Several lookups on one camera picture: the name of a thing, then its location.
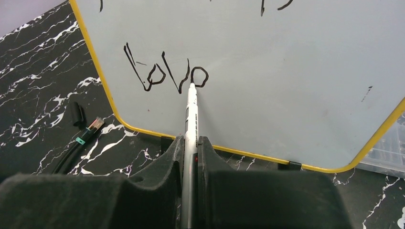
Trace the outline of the yellow framed whiteboard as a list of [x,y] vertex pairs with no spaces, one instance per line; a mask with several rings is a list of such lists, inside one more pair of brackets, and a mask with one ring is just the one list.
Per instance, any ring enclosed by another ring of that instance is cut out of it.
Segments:
[[155,136],[337,173],[405,110],[402,0],[72,0],[113,113]]

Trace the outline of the black white marker pen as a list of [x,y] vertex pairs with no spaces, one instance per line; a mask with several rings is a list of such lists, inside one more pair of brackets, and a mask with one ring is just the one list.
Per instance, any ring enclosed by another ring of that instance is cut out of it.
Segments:
[[192,229],[194,227],[196,157],[199,137],[198,99],[195,83],[191,83],[188,90],[185,127],[180,223],[182,229]]

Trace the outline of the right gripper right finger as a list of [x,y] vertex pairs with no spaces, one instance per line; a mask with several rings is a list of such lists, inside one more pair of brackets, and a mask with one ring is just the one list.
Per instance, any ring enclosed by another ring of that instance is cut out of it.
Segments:
[[341,196],[322,173],[239,171],[198,141],[199,229],[350,229]]

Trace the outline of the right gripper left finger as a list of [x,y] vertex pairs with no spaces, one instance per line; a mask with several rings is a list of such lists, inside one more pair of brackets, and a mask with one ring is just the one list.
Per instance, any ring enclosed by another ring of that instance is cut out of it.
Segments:
[[14,175],[0,185],[3,229],[173,229],[184,137],[129,176]]

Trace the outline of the black marker cap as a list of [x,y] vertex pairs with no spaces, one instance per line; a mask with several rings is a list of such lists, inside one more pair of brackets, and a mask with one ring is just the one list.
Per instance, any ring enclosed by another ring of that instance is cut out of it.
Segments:
[[69,108],[72,125],[76,127],[82,126],[85,122],[85,115],[81,105],[78,102],[73,101],[69,103]]

